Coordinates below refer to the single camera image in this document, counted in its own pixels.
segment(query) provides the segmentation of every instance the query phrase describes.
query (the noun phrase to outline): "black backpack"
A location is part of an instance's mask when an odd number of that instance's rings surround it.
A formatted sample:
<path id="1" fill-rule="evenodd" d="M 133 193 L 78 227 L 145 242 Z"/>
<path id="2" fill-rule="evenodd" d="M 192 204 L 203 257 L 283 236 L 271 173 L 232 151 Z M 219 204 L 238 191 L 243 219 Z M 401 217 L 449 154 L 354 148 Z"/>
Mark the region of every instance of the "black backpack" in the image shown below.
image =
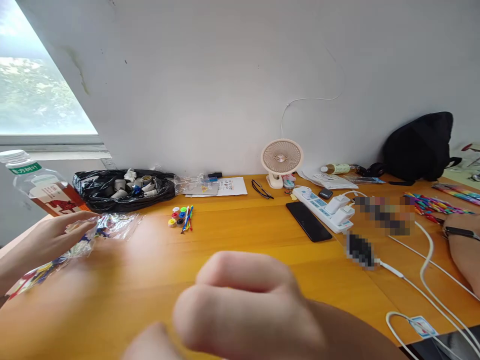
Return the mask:
<path id="1" fill-rule="evenodd" d="M 444 169 L 458 165 L 461 157 L 450 157 L 449 141 L 454 117 L 450 112 L 424 115 L 395 130 L 383 146 L 386 172 L 411 185 L 424 178 L 436 181 Z"/>

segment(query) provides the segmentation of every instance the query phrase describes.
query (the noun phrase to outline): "window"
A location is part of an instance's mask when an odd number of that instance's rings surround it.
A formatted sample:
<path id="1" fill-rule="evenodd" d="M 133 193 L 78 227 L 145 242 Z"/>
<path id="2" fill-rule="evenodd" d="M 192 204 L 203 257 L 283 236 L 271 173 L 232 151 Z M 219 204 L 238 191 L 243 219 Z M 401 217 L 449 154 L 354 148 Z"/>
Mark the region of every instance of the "window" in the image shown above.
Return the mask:
<path id="1" fill-rule="evenodd" d="M 101 143 L 15 0 L 0 1 L 0 145 Z"/>

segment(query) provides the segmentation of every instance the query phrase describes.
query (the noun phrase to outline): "white power strip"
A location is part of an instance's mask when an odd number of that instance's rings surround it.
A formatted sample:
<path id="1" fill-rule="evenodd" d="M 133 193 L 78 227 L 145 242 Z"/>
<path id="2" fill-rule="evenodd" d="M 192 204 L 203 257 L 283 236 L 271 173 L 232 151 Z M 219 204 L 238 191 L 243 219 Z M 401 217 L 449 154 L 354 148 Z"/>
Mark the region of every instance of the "white power strip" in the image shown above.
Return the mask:
<path id="1" fill-rule="evenodd" d="M 310 197 L 307 198 L 309 193 L 310 193 L 310 190 L 304 186 L 296 187 L 293 189 L 293 195 L 295 195 L 298 200 L 304 203 L 305 206 L 317 218 L 319 218 L 322 223 L 327 225 L 330 228 L 330 230 L 332 230 L 335 234 L 348 230 L 354 225 L 354 223 L 351 222 L 350 220 L 347 220 L 344 223 L 341 223 L 340 225 L 335 225 L 334 223 L 332 223 L 332 220 L 331 220 L 332 214 L 325 211 L 325 207 L 327 206 L 327 203 L 323 201 L 321 198 L 319 198 L 317 195 L 315 195 L 314 193 L 311 193 Z"/>

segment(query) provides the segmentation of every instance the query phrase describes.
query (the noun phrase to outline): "plastic bottle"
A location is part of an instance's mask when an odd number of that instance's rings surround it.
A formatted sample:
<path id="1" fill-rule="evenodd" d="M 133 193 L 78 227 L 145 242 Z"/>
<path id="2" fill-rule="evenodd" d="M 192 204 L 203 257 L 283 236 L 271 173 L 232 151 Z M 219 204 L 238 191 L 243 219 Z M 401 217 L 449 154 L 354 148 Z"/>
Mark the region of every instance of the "plastic bottle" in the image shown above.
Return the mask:
<path id="1" fill-rule="evenodd" d="M 322 173 L 327 174 L 350 174 L 357 173 L 360 166 L 357 164 L 327 164 L 320 168 Z"/>
<path id="2" fill-rule="evenodd" d="M 25 151 L 0 152 L 0 162 L 15 174 L 13 186 L 50 215 L 56 217 L 90 210 L 62 175 L 42 167 Z"/>

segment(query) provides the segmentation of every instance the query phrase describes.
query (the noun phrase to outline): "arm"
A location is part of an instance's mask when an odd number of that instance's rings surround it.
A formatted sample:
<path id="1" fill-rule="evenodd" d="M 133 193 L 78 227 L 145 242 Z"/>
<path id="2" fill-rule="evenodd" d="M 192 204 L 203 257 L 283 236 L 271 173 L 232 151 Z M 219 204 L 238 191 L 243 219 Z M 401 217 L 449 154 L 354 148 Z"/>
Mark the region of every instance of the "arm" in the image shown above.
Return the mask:
<path id="1" fill-rule="evenodd" d="M 305 299 L 288 266 L 261 254 L 213 255 L 178 298 L 173 324 L 187 348 L 230 360 L 407 359 L 355 316 Z M 135 354 L 136 344 L 124 360 L 159 359 Z"/>
<path id="2" fill-rule="evenodd" d="M 480 215 L 452 214 L 446 218 L 444 227 L 471 230 L 480 236 Z M 459 236 L 449 235 L 450 254 L 458 270 L 477 297 L 480 298 L 480 241 Z"/>
<path id="3" fill-rule="evenodd" d="M 68 225 L 90 219 L 92 221 L 65 233 Z M 95 226 L 96 222 L 97 214 L 79 211 L 38 224 L 22 241 L 0 258 L 0 307 L 7 300 L 4 295 L 23 275 L 66 253 Z"/>

